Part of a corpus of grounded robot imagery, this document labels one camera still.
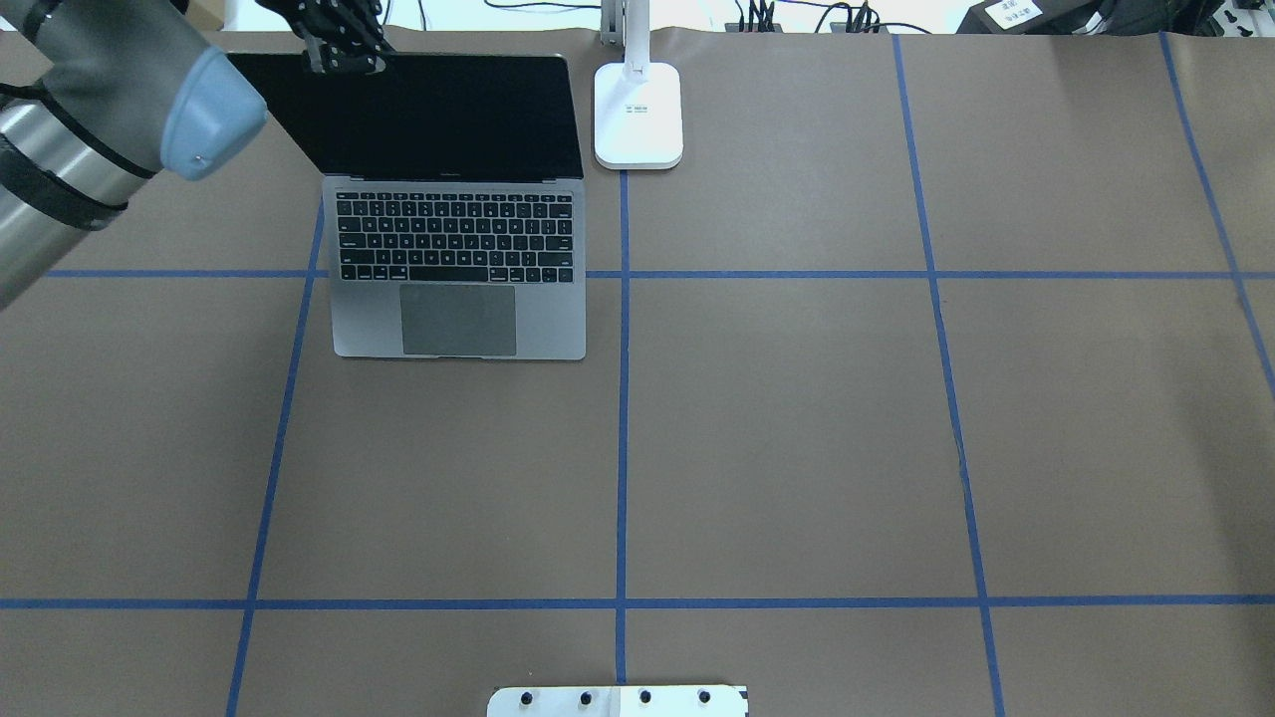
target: label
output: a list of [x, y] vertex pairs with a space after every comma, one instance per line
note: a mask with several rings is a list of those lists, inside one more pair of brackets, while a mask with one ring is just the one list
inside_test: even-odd
[[996, 20], [996, 24], [1001, 26], [1001, 29], [1010, 29], [1031, 18], [1039, 18], [1044, 13], [1031, 0], [1003, 0], [1002, 3], [988, 5], [987, 14]]

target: laptop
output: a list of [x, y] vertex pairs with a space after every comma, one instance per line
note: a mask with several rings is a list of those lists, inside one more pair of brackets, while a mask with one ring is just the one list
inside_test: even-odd
[[333, 346], [578, 360], [584, 171], [566, 60], [399, 54], [371, 75], [232, 54], [324, 174]]

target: table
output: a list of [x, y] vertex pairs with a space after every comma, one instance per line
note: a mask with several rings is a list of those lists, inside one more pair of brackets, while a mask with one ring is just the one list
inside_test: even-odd
[[[391, 40], [564, 54], [589, 147], [594, 33]], [[686, 156], [588, 165], [581, 362], [334, 356], [273, 122], [0, 316], [0, 712], [1269, 714], [1275, 46], [654, 51]]]

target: black screen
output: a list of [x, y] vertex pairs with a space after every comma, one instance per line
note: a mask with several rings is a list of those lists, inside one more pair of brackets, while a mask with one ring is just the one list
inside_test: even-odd
[[315, 75], [300, 55], [231, 54], [324, 174], [385, 180], [583, 177], [562, 57], [391, 55]]

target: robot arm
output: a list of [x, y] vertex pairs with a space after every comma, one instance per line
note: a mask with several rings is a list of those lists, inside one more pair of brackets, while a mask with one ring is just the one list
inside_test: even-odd
[[[316, 71], [375, 71], [377, 0], [260, 0]], [[265, 125], [265, 101], [168, 0], [0, 0], [52, 61], [0, 91], [0, 310], [167, 168], [198, 180]]]

